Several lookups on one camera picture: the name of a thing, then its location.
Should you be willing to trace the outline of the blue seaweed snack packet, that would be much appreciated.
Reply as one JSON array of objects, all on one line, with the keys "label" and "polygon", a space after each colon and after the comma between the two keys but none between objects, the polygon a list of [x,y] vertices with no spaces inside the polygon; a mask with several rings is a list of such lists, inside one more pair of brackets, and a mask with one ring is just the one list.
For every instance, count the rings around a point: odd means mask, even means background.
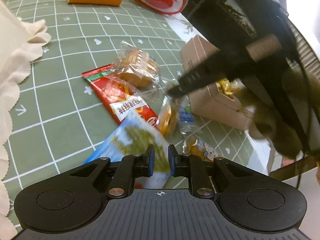
[{"label": "blue seaweed snack packet", "polygon": [[155,148],[153,175],[150,178],[138,179],[138,183],[145,189],[161,189],[170,173],[169,144],[157,129],[133,110],[129,111],[118,128],[99,145],[85,163],[100,157],[108,157],[112,162],[121,161],[126,155],[144,154],[149,145]]}]

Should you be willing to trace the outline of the pink cardboard box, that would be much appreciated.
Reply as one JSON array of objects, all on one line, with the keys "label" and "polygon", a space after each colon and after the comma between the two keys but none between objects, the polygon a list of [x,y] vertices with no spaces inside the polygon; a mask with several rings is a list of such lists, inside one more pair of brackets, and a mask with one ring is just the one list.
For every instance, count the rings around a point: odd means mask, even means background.
[{"label": "pink cardboard box", "polygon": [[[181,49],[184,71],[188,72],[218,49],[199,35],[191,38]],[[253,113],[242,107],[240,101],[222,94],[216,84],[211,84],[189,94],[194,114],[220,122],[241,131],[246,131],[252,122]]]}]

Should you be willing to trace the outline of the white cloth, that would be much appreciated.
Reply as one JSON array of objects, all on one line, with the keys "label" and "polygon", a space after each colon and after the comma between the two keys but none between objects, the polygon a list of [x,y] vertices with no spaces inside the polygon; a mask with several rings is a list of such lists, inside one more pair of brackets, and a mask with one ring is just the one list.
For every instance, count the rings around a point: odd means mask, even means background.
[{"label": "white cloth", "polygon": [[13,129],[10,110],[20,97],[18,85],[30,75],[31,63],[43,55],[42,47],[51,38],[45,20],[23,22],[1,2],[1,179],[9,169],[4,144]]}]

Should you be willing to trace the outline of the green checkered table mat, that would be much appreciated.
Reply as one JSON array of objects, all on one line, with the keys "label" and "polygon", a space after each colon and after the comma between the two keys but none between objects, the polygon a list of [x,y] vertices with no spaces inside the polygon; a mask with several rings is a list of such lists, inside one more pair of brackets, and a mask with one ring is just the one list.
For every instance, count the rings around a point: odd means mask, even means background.
[{"label": "green checkered table mat", "polygon": [[126,41],[152,56],[165,85],[182,74],[180,51],[198,31],[181,15],[166,18],[131,0],[119,7],[2,1],[25,22],[45,20],[52,37],[20,84],[20,98],[10,112],[4,185],[14,202],[23,188],[82,164],[116,129],[83,72],[112,63]]}]

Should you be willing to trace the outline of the yellow panda snack packet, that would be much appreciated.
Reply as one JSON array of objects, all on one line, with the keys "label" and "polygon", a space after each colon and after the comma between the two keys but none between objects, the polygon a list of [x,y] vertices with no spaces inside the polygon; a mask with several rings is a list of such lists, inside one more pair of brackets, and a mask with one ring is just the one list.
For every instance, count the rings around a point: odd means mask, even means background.
[{"label": "yellow panda snack packet", "polygon": [[206,141],[198,135],[193,135],[184,140],[183,143],[184,155],[195,155],[201,158],[202,161],[213,162],[215,158],[221,155],[214,150]]}]

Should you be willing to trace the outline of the clear waffle cookie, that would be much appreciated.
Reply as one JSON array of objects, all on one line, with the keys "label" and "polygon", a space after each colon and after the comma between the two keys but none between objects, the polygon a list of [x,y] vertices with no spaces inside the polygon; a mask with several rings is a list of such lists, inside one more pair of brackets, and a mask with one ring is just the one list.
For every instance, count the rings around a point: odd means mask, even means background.
[{"label": "clear waffle cookie", "polygon": [[121,41],[115,59],[117,75],[146,99],[158,98],[160,69],[148,52]]}]

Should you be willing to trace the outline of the small orange wrapped snack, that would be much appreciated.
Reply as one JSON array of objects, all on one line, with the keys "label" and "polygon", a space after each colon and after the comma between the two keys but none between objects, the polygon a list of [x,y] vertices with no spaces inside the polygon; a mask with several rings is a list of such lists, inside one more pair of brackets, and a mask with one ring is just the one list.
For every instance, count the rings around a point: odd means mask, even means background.
[{"label": "small orange wrapped snack", "polygon": [[165,96],[156,122],[156,128],[165,138],[174,132],[178,122],[179,103],[176,99]]}]

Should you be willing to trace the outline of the long red snack packet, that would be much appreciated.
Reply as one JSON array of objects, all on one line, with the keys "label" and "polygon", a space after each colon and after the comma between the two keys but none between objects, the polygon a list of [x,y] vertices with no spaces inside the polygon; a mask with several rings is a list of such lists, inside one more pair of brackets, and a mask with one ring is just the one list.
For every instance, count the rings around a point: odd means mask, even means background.
[{"label": "long red snack packet", "polygon": [[134,110],[151,126],[157,122],[157,114],[134,91],[134,87],[122,80],[114,64],[105,65],[82,73],[82,77],[106,107],[117,124],[121,124],[130,110]]}]

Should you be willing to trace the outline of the yellow rice cracker packet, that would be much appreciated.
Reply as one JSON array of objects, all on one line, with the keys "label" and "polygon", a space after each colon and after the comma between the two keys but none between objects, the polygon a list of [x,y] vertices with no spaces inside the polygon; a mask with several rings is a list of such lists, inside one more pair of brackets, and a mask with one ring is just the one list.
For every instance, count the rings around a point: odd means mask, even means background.
[{"label": "yellow rice cracker packet", "polygon": [[240,90],[240,87],[235,80],[230,82],[227,78],[217,81],[216,85],[220,93],[231,99],[234,94]]}]

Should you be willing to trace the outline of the small clear candy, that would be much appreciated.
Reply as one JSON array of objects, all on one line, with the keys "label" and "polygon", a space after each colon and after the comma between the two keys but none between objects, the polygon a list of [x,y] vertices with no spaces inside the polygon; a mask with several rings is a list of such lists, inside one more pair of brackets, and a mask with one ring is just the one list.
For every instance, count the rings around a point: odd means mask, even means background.
[{"label": "small clear candy", "polygon": [[182,135],[194,133],[199,128],[187,98],[184,98],[183,101],[181,101],[178,111],[178,125]]}]

